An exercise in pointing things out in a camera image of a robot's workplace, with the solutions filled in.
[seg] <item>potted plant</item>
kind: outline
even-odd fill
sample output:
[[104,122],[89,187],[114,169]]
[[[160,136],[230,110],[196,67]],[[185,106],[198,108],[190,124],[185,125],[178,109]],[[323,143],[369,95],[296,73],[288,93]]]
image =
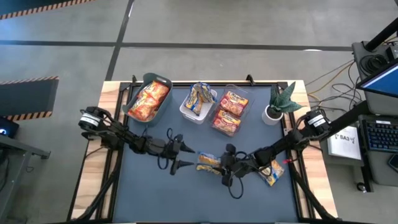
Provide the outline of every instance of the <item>potted plant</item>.
[[290,100],[296,82],[293,82],[288,86],[281,94],[278,94],[277,85],[273,85],[271,88],[271,99],[269,105],[262,112],[261,118],[268,125],[275,125],[280,119],[282,119],[284,113],[290,113],[297,111],[302,106],[296,102]]

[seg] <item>blue screen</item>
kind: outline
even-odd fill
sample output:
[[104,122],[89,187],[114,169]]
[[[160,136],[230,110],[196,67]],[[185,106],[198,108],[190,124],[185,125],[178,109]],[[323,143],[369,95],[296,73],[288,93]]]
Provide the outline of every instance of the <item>blue screen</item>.
[[362,84],[362,87],[398,96],[398,64]]

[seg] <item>concrete floor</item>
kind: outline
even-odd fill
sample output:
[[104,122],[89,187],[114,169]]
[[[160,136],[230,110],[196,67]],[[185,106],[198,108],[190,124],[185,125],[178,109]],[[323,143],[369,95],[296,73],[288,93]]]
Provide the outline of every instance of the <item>concrete floor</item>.
[[[3,20],[0,40],[115,42],[127,2],[97,0]],[[397,12],[393,0],[136,0],[123,41],[347,47],[372,38]],[[20,122],[18,139],[52,155],[32,161],[35,171],[24,176],[12,216],[27,217],[28,223],[66,219],[86,147],[78,110],[98,103],[112,53],[113,47],[0,45],[0,81],[60,76],[53,116]],[[258,80],[309,82],[351,59],[351,52],[122,48],[113,80],[155,72],[172,80],[243,79],[250,73]],[[356,67],[351,71],[356,78]],[[333,83],[349,83],[347,73]],[[335,94],[327,87],[317,96]],[[347,110],[348,103],[325,106]],[[328,115],[335,119],[341,112]],[[349,167],[326,168],[341,218],[396,223],[398,188],[376,185],[374,193],[362,194]]]

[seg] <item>keyboard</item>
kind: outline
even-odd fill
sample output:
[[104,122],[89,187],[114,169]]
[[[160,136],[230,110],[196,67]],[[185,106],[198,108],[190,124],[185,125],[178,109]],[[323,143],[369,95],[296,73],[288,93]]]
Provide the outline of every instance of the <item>keyboard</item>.
[[398,119],[367,116],[361,124],[369,150],[398,153]]

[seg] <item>snack bag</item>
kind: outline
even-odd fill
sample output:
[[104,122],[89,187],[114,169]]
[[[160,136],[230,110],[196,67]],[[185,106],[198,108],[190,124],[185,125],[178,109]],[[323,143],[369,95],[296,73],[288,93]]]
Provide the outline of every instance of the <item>snack bag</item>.
[[212,172],[216,175],[221,175],[221,172],[214,169],[212,166],[206,165],[206,164],[197,164],[197,170],[205,170],[208,172]]
[[211,88],[208,84],[199,82],[194,84],[193,88],[199,92],[204,103],[216,103],[216,99],[211,94]]
[[189,94],[184,106],[199,116],[202,104],[203,101],[199,97],[199,92],[191,86],[191,93]]
[[249,100],[228,91],[221,99],[220,106],[224,110],[229,111],[236,116],[241,116],[243,109],[248,105],[248,102]]
[[219,110],[213,120],[212,126],[228,136],[233,136],[240,124],[240,119],[235,118],[224,110]]
[[169,88],[160,82],[152,81],[149,85],[145,86],[138,94],[138,97],[150,96],[159,104],[163,101],[164,96],[169,92]]
[[212,167],[221,167],[221,158],[205,152],[198,152],[198,154],[199,164],[206,164]]
[[152,97],[144,95],[137,99],[132,108],[129,109],[128,113],[141,121],[145,121],[158,105],[158,101]]
[[265,182],[267,182],[270,186],[273,186],[285,172],[285,169],[281,167],[276,160],[273,160],[271,164],[271,166],[263,169],[259,174],[265,180]]

